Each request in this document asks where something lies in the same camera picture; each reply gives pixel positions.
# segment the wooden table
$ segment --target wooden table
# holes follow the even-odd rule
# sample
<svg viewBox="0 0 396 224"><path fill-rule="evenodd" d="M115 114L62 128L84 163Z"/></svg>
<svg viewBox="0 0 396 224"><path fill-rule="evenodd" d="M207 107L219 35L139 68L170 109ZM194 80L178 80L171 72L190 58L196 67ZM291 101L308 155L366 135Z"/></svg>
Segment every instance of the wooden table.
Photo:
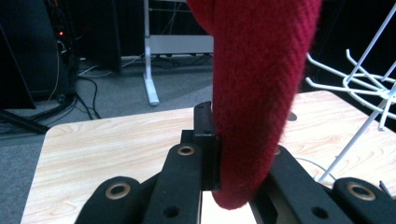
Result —
<svg viewBox="0 0 396 224"><path fill-rule="evenodd" d="M326 91L298 94L281 145L294 156L328 167L367 116ZM105 180L124 175L143 182L160 172L181 130L192 129L192 109L179 109L56 126L46 135L22 223L74 223L83 204ZM323 172L309 162L312 176ZM374 122L334 170L396 195L396 134ZM248 206L218 208L204 194L202 223L255 223Z"/></svg>

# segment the desk foot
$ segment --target desk foot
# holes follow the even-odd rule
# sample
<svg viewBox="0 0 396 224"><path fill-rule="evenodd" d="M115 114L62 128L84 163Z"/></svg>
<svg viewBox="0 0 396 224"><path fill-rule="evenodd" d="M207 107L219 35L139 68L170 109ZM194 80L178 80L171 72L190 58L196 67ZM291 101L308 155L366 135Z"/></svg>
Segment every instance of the desk foot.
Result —
<svg viewBox="0 0 396 224"><path fill-rule="evenodd" d="M146 73L143 73L143 79L145 79L146 91L148 93L148 103L152 106L156 106L160 104L160 100L158 99L157 91L155 90L154 81L152 78L148 78Z"/></svg>

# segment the carpeted floor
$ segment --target carpeted floor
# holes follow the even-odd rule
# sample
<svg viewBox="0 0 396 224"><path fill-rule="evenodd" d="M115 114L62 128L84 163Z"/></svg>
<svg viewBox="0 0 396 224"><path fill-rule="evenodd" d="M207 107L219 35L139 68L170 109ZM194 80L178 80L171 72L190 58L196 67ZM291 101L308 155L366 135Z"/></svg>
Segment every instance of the carpeted floor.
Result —
<svg viewBox="0 0 396 224"><path fill-rule="evenodd" d="M153 79L161 103L150 106L142 78L143 67L136 64L123 69L122 76L107 74L107 71L92 70L84 74L97 86L96 110L103 119L172 110L197 105L210 101L212 97L211 58L203 57L200 63L196 57L176 59L184 60L175 66L166 60L153 65ZM80 70L89 68L83 63ZM94 86L90 81L79 80L78 95L86 105L92 104ZM30 116L53 108L55 101L37 102L36 110L10 110L21 115ZM67 122L88 120L82 104L66 110L51 119L41 121L50 127ZM0 123L0 222L5 224L20 223L29 189L35 174L35 167L40 155L44 135L28 133L11 125Z"/></svg>

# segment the red fabric object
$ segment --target red fabric object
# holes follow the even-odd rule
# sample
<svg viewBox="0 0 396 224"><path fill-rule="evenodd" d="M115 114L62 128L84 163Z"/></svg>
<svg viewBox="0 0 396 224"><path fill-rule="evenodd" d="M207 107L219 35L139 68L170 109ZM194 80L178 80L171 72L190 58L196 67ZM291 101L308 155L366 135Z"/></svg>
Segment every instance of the red fabric object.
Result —
<svg viewBox="0 0 396 224"><path fill-rule="evenodd" d="M235 209L266 177L303 77L319 0L188 0L214 37L213 120L221 137L221 190Z"/></svg>

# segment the white desk leg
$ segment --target white desk leg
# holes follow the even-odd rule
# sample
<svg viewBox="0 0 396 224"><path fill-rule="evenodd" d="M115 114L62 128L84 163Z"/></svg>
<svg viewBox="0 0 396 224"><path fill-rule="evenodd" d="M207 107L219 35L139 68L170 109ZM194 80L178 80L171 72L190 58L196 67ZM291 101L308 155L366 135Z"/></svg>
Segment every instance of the white desk leg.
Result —
<svg viewBox="0 0 396 224"><path fill-rule="evenodd" d="M154 81L151 76L151 52L149 47L149 0L144 1L145 14L145 59L146 59L146 73L143 73L145 79L146 91L148 93L148 102L150 105L159 105L157 91L155 90Z"/></svg>

